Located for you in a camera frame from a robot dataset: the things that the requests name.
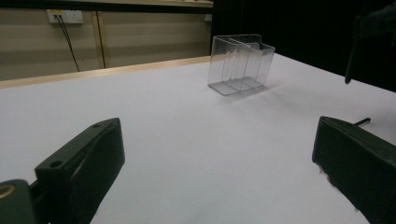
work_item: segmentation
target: electrical outlet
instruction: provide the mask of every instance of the electrical outlet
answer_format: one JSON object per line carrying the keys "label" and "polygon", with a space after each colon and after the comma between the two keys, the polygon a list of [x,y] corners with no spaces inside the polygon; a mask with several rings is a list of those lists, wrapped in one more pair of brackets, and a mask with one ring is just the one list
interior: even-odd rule
{"label": "electrical outlet", "polygon": [[62,16],[62,20],[64,23],[67,23],[66,13],[64,10],[61,9],[47,9],[47,13],[49,15],[49,22],[50,23],[58,23],[55,16]]}
{"label": "electrical outlet", "polygon": [[65,10],[65,14],[68,23],[83,23],[80,10]]}

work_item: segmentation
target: white tabletop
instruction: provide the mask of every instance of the white tabletop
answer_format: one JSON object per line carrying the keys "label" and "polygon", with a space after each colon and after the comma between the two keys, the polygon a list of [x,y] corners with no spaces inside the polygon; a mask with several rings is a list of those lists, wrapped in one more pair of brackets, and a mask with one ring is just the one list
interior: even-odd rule
{"label": "white tabletop", "polygon": [[396,144],[396,93],[276,55],[267,88],[222,96],[209,63],[0,90],[0,182],[120,118],[126,163],[92,223],[368,223],[311,161],[320,116]]}

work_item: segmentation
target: transparent acrylic container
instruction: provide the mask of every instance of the transparent acrylic container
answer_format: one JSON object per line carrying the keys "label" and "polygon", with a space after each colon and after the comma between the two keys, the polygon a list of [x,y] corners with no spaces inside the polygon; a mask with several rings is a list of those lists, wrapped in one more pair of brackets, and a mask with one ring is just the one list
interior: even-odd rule
{"label": "transparent acrylic container", "polygon": [[208,86],[222,95],[263,87],[274,53],[259,35],[215,35]]}

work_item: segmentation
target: screw hole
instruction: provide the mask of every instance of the screw hole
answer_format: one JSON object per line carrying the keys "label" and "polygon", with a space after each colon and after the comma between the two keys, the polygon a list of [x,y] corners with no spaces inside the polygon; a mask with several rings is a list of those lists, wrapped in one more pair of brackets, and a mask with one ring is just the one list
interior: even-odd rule
{"label": "screw hole", "polygon": [[55,167],[60,166],[61,164],[62,164],[61,161],[55,161],[55,162],[53,162],[53,163],[50,164],[50,167],[55,168]]}

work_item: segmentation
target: metal rod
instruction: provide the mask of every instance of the metal rod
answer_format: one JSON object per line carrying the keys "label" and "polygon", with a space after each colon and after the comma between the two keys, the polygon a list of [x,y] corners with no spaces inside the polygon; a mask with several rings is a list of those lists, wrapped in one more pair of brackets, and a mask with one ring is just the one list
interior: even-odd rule
{"label": "metal rod", "polygon": [[370,118],[366,118],[366,119],[363,119],[363,120],[361,120],[361,121],[358,121],[358,122],[354,123],[354,125],[356,125],[356,126],[361,126],[363,123],[368,123],[368,122],[370,122],[370,121],[371,121]]}

